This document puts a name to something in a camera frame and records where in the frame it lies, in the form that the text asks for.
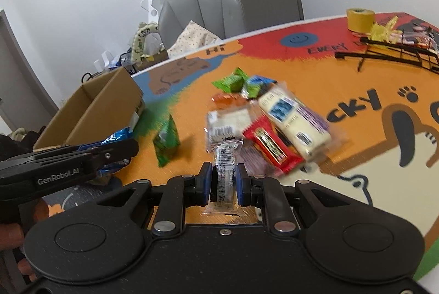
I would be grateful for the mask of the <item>person's left hand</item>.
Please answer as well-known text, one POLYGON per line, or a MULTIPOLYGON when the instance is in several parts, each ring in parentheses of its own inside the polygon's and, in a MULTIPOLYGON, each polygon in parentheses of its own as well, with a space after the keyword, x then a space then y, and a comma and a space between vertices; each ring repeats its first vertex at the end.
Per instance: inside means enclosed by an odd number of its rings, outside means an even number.
MULTIPOLYGON (((12 250, 18 252, 24 243, 24 232, 22 231, 22 227, 17 223, 1 224, 0 241, 1 251, 12 250)), ((19 272, 24 275, 24 277, 28 277, 31 282, 34 282, 36 280, 36 275, 27 259, 25 259, 22 254, 13 255, 19 272)))

